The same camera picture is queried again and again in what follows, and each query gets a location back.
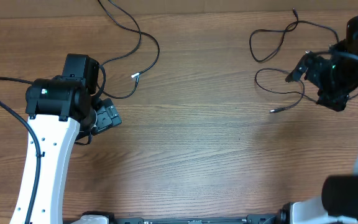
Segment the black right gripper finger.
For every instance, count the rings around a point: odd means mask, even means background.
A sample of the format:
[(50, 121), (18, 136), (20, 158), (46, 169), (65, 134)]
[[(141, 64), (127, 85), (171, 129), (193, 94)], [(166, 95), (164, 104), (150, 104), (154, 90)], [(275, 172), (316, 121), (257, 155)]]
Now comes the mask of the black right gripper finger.
[(298, 82), (300, 81), (301, 76), (307, 71), (308, 66), (306, 61), (308, 60), (308, 56), (304, 55), (297, 63), (296, 67), (287, 75), (285, 78), (286, 82)]
[(322, 94), (321, 96), (319, 96), (316, 104), (325, 106), (333, 111), (340, 112), (346, 108), (348, 99), (349, 99), (348, 95), (334, 96), (334, 95)]

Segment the black cable white plug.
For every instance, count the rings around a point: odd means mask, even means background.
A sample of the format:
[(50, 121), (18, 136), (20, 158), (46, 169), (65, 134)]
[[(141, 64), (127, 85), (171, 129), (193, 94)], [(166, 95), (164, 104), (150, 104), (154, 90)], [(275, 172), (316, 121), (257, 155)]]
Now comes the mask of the black cable white plug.
[(138, 85), (139, 85), (139, 81), (140, 81), (140, 77), (142, 74), (148, 72), (151, 68), (153, 68), (155, 66), (155, 64), (158, 62), (159, 60), (159, 57), (160, 57), (160, 45), (159, 45), (159, 42), (158, 40), (151, 34), (149, 33), (146, 33), (144, 31), (141, 30), (139, 24), (137, 23), (137, 21), (134, 19), (134, 17), (132, 15), (130, 15), (127, 11), (123, 10), (123, 8), (119, 7), (115, 2), (113, 2), (112, 0), (108, 0), (108, 2), (110, 4), (112, 4), (115, 8), (117, 8), (118, 10), (120, 10), (121, 12), (123, 12), (125, 15), (127, 15), (132, 21), (133, 23), (135, 24), (135, 26), (137, 27), (137, 29), (130, 29), (126, 26), (123, 26), (122, 24), (118, 23), (117, 20), (115, 20), (115, 18), (113, 17), (113, 15), (106, 9), (106, 7), (103, 5), (103, 3), (101, 2), (101, 0), (98, 0), (98, 3), (99, 5), (101, 6), (101, 8), (103, 9), (103, 11), (108, 15), (108, 17), (120, 28), (126, 30), (126, 31), (129, 31), (129, 32), (133, 32), (133, 33), (136, 33), (138, 34), (139, 38), (138, 38), (138, 43), (137, 45), (128, 53), (122, 55), (122, 56), (119, 56), (119, 57), (114, 57), (114, 58), (110, 58), (106, 61), (104, 61), (101, 66), (104, 67), (105, 64), (109, 63), (109, 62), (113, 62), (113, 61), (116, 61), (116, 60), (120, 60), (120, 59), (123, 59), (123, 58), (126, 58), (134, 53), (136, 53), (138, 51), (138, 49), (140, 48), (140, 45), (142, 43), (142, 38), (143, 36), (146, 36), (148, 38), (150, 38), (152, 41), (154, 41), (154, 43), (156, 44), (156, 47), (157, 47), (157, 54), (156, 54), (156, 58), (155, 60), (145, 69), (139, 71), (139, 72), (136, 72), (134, 74), (131, 75), (131, 78), (134, 78), (135, 79), (135, 84), (134, 84), (134, 87), (133, 87), (133, 90), (125, 95), (125, 96), (114, 96), (112, 94), (109, 94), (107, 92), (105, 92), (104, 90), (104, 87), (100, 87), (99, 89), (102, 91), (102, 93), (110, 98), (114, 98), (114, 99), (117, 99), (117, 100), (123, 100), (123, 99), (126, 99), (130, 96), (132, 96)]

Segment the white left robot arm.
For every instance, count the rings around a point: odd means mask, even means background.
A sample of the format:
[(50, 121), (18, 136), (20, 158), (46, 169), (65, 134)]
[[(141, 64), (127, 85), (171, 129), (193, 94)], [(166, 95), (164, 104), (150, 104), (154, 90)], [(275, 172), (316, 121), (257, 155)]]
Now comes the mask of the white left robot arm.
[(104, 68), (88, 55), (67, 55), (61, 75), (29, 83), (27, 120), (0, 101), (0, 106), (28, 131), (11, 223), (63, 223), (63, 196), (73, 146), (82, 138), (91, 139), (122, 123), (112, 100), (100, 99), (99, 72)]

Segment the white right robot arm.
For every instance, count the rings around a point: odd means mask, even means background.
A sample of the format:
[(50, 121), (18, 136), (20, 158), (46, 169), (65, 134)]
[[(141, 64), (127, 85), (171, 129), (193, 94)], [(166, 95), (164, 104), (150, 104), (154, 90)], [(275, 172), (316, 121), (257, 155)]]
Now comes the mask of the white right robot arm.
[[(286, 82), (310, 81), (318, 87), (317, 104), (342, 111), (349, 94), (358, 87), (358, 16), (347, 23), (346, 38), (323, 52), (307, 52), (286, 77)], [(321, 195), (289, 203), (277, 223), (358, 223), (358, 156), (350, 175), (331, 175)]]

